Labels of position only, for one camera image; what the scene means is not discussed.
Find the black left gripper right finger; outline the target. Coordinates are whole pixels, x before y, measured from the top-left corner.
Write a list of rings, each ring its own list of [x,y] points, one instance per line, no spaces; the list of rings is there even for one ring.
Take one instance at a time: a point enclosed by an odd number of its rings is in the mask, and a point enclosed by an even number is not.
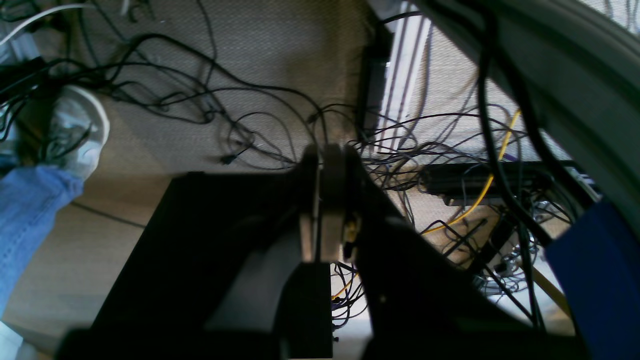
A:
[[[322,152],[320,259],[359,273],[372,335],[362,360],[587,360],[576,335],[491,303],[404,219],[352,146]]]

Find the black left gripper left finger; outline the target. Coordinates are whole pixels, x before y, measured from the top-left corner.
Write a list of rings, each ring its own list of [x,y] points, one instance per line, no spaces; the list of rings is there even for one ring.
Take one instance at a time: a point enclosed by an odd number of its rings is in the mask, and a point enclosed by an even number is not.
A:
[[[318,162],[309,146],[285,173],[174,178],[96,319],[55,358],[331,358],[329,265],[310,219]]]

